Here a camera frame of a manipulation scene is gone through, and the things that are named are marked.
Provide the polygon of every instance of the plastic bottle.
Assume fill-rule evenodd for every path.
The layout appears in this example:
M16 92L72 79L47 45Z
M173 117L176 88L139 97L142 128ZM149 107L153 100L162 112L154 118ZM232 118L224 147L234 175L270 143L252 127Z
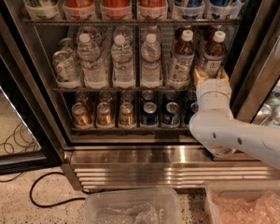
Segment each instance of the plastic bottle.
M103 37L99 29L94 26L82 26L77 32L77 37L80 37L81 34L88 34L91 40L94 41L101 50L103 50Z
M189 80L189 70L194 59L195 49L192 43L193 32L185 30L173 46L172 60L169 64L168 79L174 82Z
M141 35L141 43L144 43L146 41L148 34L155 34L157 37L157 41L161 43L161 30L158 26L148 26L146 30Z
M117 35L123 35L127 43L133 43L133 30L129 26L117 26L113 33L113 40Z
M142 80L148 82L160 81L161 45L155 34L147 34L141 47Z
M133 80L133 50L123 35L114 38L111 48L114 76L117 82L130 82Z
M225 33L215 32L213 39L203 46L203 53L199 60L199 72L202 75L207 74L209 78L216 78L219 67L226 55L226 49L223 44Z
M100 48L91 40L89 34L81 34L77 45L77 55L80 58L85 79L89 82L107 80L105 63Z

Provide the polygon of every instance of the black cable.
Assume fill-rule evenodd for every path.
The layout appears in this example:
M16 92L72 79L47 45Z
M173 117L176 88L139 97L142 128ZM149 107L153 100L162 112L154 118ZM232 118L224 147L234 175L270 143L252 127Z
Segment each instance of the black cable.
M54 206L57 206L57 205L62 205L62 204L65 204L65 203L70 203L70 202L73 202L73 201L84 201L86 198L73 198L73 199L68 199L68 200L65 200L65 201L62 201L62 202L59 202L59 203L55 203L55 204L50 204L50 205L43 205L43 204L38 204L34 198L33 198L33 191L35 189L35 185L41 180L43 179L45 176L47 175L63 175L64 176L64 173L60 173L60 172L51 172L51 173L48 173L48 174L45 174L45 175L42 175L40 176L35 182L34 184L31 186L30 188L30 191L29 191L29 198L30 198L30 201L31 203L33 203L35 206L37 207L40 207L40 208L51 208L51 207L54 207Z

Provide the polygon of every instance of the glass door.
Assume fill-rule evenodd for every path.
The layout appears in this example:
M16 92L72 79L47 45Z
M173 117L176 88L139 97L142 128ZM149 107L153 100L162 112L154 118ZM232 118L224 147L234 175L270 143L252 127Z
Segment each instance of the glass door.
M51 128L18 45L0 16L0 175L58 166L63 158L64 140Z

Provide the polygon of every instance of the stainless steel panel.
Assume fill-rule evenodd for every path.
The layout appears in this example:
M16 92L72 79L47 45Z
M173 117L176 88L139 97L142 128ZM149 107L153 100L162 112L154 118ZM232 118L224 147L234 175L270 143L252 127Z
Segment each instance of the stainless steel panel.
M84 189L175 189L216 180L280 179L261 161L214 161L203 148L74 151L70 166Z

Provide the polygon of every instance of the water bottle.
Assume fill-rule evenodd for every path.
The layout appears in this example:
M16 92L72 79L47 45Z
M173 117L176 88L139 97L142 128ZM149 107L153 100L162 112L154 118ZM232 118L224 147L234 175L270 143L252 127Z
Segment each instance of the water bottle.
M142 80L148 82L160 81L161 45L155 34L148 34L141 47Z
M130 82L133 80L133 50L123 35L114 38L111 48L115 80Z
M133 30L129 26L117 26L113 33L113 40L117 35L123 35L127 43L133 43Z
M219 67L225 57L226 49L223 44L225 33L222 31L215 32L213 39L203 46L203 53L200 55L198 63L199 73L209 78L216 78Z
M103 51L103 37L101 31L94 26L82 26L77 32L77 37L81 34L88 34L92 41Z
M107 80L102 52L89 34L81 34L77 45L77 54L81 60L85 79L89 82Z
M146 30L141 35L141 43L146 41L148 34L155 34L157 36L157 41L161 43L161 30L158 26L148 26L148 28L146 28Z

